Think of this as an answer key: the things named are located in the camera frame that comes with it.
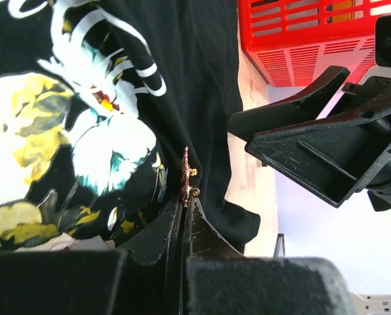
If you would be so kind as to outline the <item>pink gold brooch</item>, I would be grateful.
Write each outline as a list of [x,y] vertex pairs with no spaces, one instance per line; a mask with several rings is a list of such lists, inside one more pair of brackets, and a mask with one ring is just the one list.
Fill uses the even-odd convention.
[[183,207],[188,206],[191,197],[198,197],[199,188],[190,185],[190,178],[196,176],[198,170],[191,168],[188,161],[188,147],[184,149],[184,154],[181,159],[181,183],[180,196],[182,198]]

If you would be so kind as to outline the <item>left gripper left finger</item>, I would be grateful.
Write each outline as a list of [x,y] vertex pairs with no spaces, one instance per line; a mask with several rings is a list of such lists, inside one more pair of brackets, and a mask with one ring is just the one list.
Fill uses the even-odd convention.
[[0,252],[0,314],[178,314],[182,214],[171,198],[114,250]]

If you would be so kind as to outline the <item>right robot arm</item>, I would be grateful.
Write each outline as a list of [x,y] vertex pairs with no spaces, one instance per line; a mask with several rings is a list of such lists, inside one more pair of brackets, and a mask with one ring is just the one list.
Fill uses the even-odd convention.
[[319,199],[341,206],[367,191],[377,212],[391,209],[391,78],[347,82],[328,67],[299,93],[233,114],[228,131],[247,153]]

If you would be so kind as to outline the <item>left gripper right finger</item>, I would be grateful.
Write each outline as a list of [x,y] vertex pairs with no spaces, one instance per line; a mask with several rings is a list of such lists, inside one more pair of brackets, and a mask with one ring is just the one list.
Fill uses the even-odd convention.
[[355,314],[333,263],[317,257],[249,258],[208,222],[197,198],[184,227],[185,314]]

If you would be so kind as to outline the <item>black floral t-shirt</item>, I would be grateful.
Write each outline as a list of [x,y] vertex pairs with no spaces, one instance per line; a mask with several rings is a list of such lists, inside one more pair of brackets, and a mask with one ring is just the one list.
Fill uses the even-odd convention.
[[113,249],[190,185],[238,251],[235,1],[0,1],[0,251]]

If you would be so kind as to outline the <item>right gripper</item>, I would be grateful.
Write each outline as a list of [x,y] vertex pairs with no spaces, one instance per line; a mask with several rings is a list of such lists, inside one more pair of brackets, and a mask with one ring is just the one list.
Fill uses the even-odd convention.
[[378,207],[391,207],[391,78],[343,85],[328,116],[313,121],[349,75],[330,66],[290,97],[232,114],[227,131],[250,140],[248,153],[333,207],[362,190]]

